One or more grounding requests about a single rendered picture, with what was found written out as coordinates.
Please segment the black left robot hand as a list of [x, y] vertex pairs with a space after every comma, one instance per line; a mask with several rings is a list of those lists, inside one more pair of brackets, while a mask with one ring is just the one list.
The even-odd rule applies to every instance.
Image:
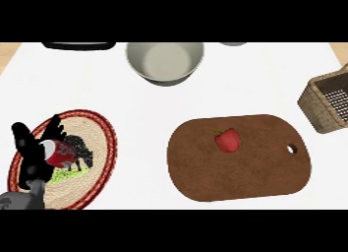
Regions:
[[52, 116], [43, 131], [43, 136], [39, 139], [23, 122], [17, 122], [12, 125], [12, 131], [17, 149], [24, 158], [21, 164], [20, 187], [24, 190], [30, 190], [30, 184], [36, 179], [40, 179], [45, 182], [51, 181], [55, 170], [55, 166], [45, 160], [45, 145], [42, 144], [42, 141], [63, 141], [67, 132], [64, 131], [58, 114]]

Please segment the wicker basket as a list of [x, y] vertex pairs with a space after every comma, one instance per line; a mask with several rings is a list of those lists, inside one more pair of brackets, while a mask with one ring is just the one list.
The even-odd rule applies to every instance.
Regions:
[[318, 133], [348, 128], [348, 62], [309, 80], [299, 105]]

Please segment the red bell pepper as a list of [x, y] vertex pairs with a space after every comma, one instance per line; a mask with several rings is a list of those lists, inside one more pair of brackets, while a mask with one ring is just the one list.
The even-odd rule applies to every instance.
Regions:
[[216, 143], [219, 149], [225, 153], [234, 153], [241, 148], [241, 137], [238, 135], [238, 132], [234, 128], [229, 128], [228, 130], [216, 130]]

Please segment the brown wooden cutting board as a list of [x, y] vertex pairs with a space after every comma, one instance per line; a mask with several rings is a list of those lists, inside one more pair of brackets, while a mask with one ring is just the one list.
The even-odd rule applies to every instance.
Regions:
[[[216, 130], [234, 128], [241, 148], [225, 153]], [[182, 194], [200, 202], [290, 195], [310, 179], [310, 157], [294, 126], [275, 115], [192, 119], [176, 129], [169, 172]]]

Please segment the red soda can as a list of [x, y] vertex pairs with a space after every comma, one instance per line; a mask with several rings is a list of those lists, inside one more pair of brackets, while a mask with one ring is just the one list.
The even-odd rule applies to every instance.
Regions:
[[68, 168], [76, 163], [76, 148], [58, 140], [45, 140], [42, 141], [42, 145], [45, 147], [45, 160], [48, 164], [58, 168]]

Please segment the round woven placemat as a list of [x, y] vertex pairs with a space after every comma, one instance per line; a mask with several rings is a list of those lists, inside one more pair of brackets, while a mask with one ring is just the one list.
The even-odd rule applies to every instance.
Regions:
[[60, 114], [67, 135], [77, 137], [94, 153], [94, 165], [85, 158], [73, 170], [58, 168], [45, 186], [45, 207], [58, 210], [83, 210], [99, 196], [110, 181], [119, 156], [119, 139], [110, 120], [95, 111], [76, 109]]

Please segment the grey metal pot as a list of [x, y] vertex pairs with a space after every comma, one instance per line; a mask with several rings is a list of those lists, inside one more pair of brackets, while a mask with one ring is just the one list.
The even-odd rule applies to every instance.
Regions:
[[127, 60], [136, 73], [160, 87], [184, 83], [206, 57], [203, 42], [130, 42]]

